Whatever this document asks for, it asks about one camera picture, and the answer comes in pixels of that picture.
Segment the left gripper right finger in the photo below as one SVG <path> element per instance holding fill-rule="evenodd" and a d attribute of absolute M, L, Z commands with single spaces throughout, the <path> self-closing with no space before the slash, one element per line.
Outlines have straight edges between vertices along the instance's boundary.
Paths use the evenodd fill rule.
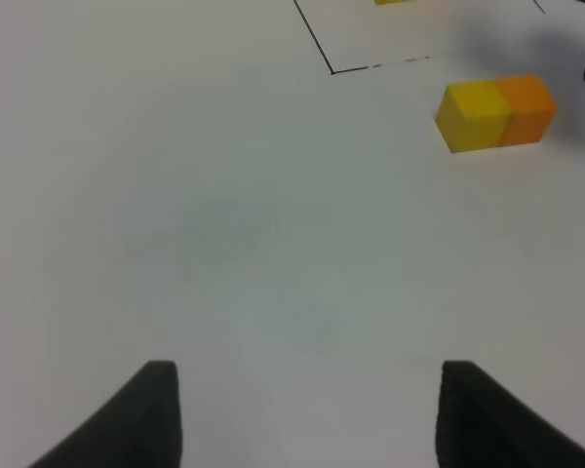
<path fill-rule="evenodd" d="M 440 467 L 585 467 L 585 448 L 469 361 L 443 362 L 435 453 Z"/>

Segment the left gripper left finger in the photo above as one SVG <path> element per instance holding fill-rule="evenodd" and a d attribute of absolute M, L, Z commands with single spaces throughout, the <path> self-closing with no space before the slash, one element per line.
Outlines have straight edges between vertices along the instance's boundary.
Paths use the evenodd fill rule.
<path fill-rule="evenodd" d="M 173 361 L 150 361 L 34 467 L 178 467 L 183 454 Z"/>

